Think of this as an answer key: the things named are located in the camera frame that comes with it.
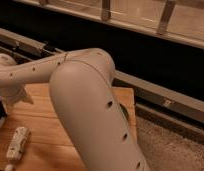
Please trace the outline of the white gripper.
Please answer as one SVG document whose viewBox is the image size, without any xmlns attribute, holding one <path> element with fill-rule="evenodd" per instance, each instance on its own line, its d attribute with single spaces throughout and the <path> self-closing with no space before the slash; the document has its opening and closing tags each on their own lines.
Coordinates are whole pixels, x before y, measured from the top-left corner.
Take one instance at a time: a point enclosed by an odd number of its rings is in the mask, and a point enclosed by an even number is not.
<svg viewBox="0 0 204 171">
<path fill-rule="evenodd" d="M 6 114 L 11 114 L 11 106 L 6 104 L 15 104 L 19 101 L 34 103 L 32 97 L 26 94 L 24 87 L 21 85 L 0 88 L 0 100 Z"/>
</svg>

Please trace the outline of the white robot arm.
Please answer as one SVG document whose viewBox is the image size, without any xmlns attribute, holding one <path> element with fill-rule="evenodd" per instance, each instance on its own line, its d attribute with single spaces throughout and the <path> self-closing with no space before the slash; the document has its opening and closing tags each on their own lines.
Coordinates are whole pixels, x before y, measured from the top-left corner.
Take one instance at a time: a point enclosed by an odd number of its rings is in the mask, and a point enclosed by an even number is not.
<svg viewBox="0 0 204 171">
<path fill-rule="evenodd" d="M 100 48 L 18 64 L 0 53 L 0 100 L 29 101 L 27 84 L 47 83 L 51 102 L 88 171 L 150 171 L 112 90 L 115 64 Z"/>
</svg>

